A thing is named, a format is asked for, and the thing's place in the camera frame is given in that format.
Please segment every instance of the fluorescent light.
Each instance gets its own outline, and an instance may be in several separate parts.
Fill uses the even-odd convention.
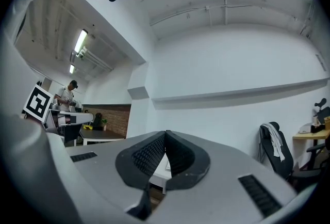
[[[74,48],[74,51],[79,53],[80,52],[80,49],[81,49],[81,46],[85,40],[85,37],[87,36],[87,31],[85,31],[84,29],[81,31],[80,33],[80,36],[77,40],[77,43],[76,43],[76,47]]]
[[[74,66],[70,65],[70,73],[73,73],[73,70],[74,70]]]

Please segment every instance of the person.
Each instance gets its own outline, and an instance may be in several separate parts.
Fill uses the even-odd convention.
[[[55,94],[54,98],[57,99],[60,105],[61,111],[69,112],[70,106],[75,106],[76,103],[73,100],[73,90],[78,88],[78,83],[76,80],[72,80],[68,86],[61,87]]]
[[[31,1],[13,0],[0,26],[0,113],[8,116],[19,115],[22,112],[29,94],[38,81],[15,47]]]

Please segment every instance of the potted plant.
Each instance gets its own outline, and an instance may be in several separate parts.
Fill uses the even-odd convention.
[[[102,124],[103,124],[103,131],[106,131],[107,130],[107,120],[106,119],[102,119],[101,120]]]

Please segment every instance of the white cloth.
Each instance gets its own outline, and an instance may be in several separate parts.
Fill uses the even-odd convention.
[[[270,139],[274,149],[274,156],[279,157],[280,161],[282,162],[283,160],[285,160],[285,157],[281,151],[281,146],[283,145],[281,136],[279,135],[278,131],[276,130],[276,128],[274,128],[272,124],[265,123],[262,124],[262,126],[266,127],[269,131]]]
[[[28,5],[32,0],[13,0],[0,27],[0,111],[21,114],[38,77],[14,46]]]
[[[60,110],[69,112],[70,102],[73,101],[73,92],[67,86],[63,86],[57,91],[56,95],[60,96],[63,100],[69,101],[68,104],[60,103]]]

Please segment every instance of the brick wall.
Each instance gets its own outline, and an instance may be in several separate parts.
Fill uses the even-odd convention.
[[[107,130],[126,136],[130,105],[84,105],[83,112],[88,109],[89,113],[102,114],[102,119],[106,119]]]

